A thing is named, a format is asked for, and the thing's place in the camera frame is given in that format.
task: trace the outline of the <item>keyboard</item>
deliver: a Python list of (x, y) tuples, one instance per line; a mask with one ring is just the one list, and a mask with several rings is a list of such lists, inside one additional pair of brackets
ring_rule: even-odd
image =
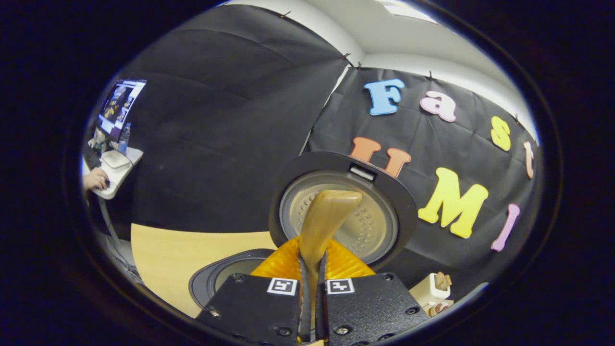
[(86, 143), (81, 150), (81, 155), (85, 160), (85, 164), (90, 169), (95, 169), (96, 167), (100, 167), (102, 163), (100, 162), (100, 158), (94, 152), (94, 149), (90, 148), (90, 146)]

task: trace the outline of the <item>human hand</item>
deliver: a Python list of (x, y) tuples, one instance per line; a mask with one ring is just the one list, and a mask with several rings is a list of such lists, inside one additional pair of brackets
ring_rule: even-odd
[(104, 190), (107, 188), (108, 181), (109, 177), (107, 176), (107, 173), (105, 173), (100, 167), (96, 167), (83, 177), (83, 187), (86, 190), (91, 190), (93, 188)]

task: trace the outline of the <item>white wall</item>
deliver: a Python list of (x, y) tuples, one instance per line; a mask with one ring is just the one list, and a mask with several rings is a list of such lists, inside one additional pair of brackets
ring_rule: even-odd
[(302, 0), (230, 0), (224, 5), (252, 5), (269, 9), (286, 16), (324, 38), (341, 54), (350, 53), (348, 60), (356, 65), (365, 53), (361, 46), (333, 19)]
[(410, 54), (367, 54), (361, 63), (364, 67), (388, 68), (424, 76), (429, 76), (431, 71), (435, 79), (473, 91), (510, 114), (517, 114), (519, 122), (538, 142), (530, 110), (521, 95), (484, 73), (458, 63)]

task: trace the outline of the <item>yellow letter m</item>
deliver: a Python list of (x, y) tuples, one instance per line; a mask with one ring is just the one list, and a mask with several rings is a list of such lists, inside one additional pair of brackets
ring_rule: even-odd
[(440, 167), (435, 170), (435, 174), (438, 176), (438, 185), (436, 185), (434, 194), (427, 206), (419, 209), (419, 217), (429, 223), (436, 223), (438, 221), (438, 210), (441, 206), (441, 226), (448, 226), (459, 216), (459, 220), (451, 225), (451, 232), (462, 238), (469, 238), (476, 216), (478, 216), (483, 202), (489, 196), (489, 192), (484, 186), (474, 184), (463, 197), (460, 197), (457, 173)]

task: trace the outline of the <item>orange soft finger pad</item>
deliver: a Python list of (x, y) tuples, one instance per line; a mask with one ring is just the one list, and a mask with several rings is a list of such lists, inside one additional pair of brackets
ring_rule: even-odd
[[(346, 279), (376, 274), (350, 250), (335, 240), (327, 245), (327, 270), (325, 278)], [(299, 268), (299, 237), (284, 243), (261, 263), (251, 275), (266, 278), (283, 278), (301, 281)]]

